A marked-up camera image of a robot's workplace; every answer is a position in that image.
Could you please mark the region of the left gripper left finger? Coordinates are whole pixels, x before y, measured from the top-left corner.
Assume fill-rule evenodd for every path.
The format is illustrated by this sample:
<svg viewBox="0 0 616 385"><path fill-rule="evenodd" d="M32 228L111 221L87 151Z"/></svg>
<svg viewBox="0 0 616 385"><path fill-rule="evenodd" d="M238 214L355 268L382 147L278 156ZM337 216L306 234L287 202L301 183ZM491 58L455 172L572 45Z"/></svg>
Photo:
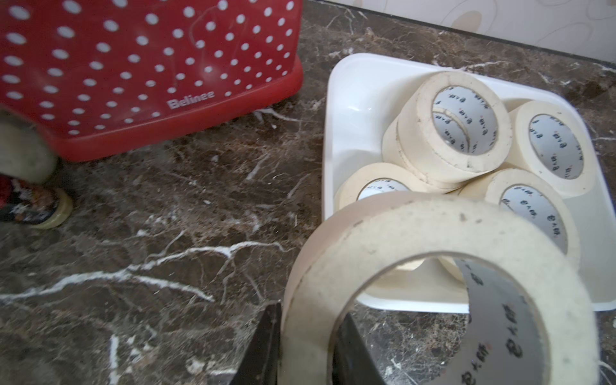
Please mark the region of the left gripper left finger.
<svg viewBox="0 0 616 385"><path fill-rule="evenodd" d="M281 322L281 303L268 305L230 385L277 384Z"/></svg>

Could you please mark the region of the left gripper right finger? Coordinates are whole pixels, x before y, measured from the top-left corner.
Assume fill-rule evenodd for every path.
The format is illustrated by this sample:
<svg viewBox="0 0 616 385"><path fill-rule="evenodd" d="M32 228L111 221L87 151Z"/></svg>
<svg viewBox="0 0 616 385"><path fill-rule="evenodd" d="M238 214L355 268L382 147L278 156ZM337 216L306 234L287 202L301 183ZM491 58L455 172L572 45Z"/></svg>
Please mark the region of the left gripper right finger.
<svg viewBox="0 0 616 385"><path fill-rule="evenodd" d="M336 333L332 360L333 385L385 385L351 314Z"/></svg>

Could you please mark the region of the masking tape roll two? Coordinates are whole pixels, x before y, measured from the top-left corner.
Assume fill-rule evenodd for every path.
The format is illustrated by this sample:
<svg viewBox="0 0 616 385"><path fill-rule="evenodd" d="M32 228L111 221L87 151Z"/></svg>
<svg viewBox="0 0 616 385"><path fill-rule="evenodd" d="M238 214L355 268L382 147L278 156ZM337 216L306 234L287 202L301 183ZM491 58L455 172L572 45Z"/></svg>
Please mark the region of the masking tape roll two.
<svg viewBox="0 0 616 385"><path fill-rule="evenodd" d="M574 115L544 101L529 101L509 113L513 144L505 163L531 172L564 198L595 187L594 151Z"/></svg>

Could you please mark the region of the white plastic storage tray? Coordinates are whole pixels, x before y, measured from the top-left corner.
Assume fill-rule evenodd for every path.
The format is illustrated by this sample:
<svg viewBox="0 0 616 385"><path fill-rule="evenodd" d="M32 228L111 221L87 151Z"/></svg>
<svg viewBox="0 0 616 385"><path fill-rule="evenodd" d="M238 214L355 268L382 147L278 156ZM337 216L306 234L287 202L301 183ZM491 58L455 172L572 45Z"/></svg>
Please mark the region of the white plastic storage tray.
<svg viewBox="0 0 616 385"><path fill-rule="evenodd" d="M322 216L335 210L335 194L360 168L382 158L382 137L425 78L441 67L374 54L355 54L332 70L323 142ZM615 308L615 213L602 174L595 187L565 201L581 238L579 275L596 311ZM435 260L414 271L394 271L371 284L358 301L390 311L468 312L466 285Z"/></svg>

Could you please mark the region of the masking tape roll four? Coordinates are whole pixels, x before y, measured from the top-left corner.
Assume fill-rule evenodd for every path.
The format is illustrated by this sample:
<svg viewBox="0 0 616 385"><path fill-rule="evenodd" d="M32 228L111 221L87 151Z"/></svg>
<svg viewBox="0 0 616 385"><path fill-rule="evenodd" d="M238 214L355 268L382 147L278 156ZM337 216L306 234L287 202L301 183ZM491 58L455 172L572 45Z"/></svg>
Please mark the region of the masking tape roll four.
<svg viewBox="0 0 616 385"><path fill-rule="evenodd" d="M518 168L489 173L462 189L426 194L417 209L436 230L420 250L469 290L531 293L579 287L581 241L560 195Z"/></svg>

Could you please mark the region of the masking tape roll three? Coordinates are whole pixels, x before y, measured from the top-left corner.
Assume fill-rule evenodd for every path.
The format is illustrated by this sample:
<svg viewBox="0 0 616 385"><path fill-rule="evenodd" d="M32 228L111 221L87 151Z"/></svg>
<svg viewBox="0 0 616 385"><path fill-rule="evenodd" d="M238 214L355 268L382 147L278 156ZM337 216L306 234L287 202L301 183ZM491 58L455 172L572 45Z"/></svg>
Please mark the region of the masking tape roll three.
<svg viewBox="0 0 616 385"><path fill-rule="evenodd" d="M439 384L595 384L598 332L586 288L536 226L483 201L390 192L348 205L309 237L282 303L281 384L332 382L354 302L468 311Z"/></svg>

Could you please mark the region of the masking tape roll five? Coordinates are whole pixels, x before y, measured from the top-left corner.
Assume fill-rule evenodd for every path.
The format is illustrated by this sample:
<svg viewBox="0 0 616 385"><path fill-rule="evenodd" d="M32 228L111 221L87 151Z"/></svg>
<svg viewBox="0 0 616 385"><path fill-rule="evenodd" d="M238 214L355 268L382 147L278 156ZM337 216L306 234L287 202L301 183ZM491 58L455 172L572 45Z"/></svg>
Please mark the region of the masking tape roll five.
<svg viewBox="0 0 616 385"><path fill-rule="evenodd" d="M398 165L374 163L352 174L335 194L335 212L346 206L382 193L427 193L428 188L414 174Z"/></svg>

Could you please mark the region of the masking tape roll one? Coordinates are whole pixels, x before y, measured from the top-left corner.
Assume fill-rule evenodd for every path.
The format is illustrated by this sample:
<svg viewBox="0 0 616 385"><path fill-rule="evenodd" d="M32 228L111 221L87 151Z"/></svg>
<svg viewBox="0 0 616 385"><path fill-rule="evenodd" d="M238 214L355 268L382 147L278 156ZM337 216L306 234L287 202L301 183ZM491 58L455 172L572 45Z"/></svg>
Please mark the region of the masking tape roll one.
<svg viewBox="0 0 616 385"><path fill-rule="evenodd" d="M383 160L449 193L503 165L513 125L496 93L462 72L427 77L383 134Z"/></svg>

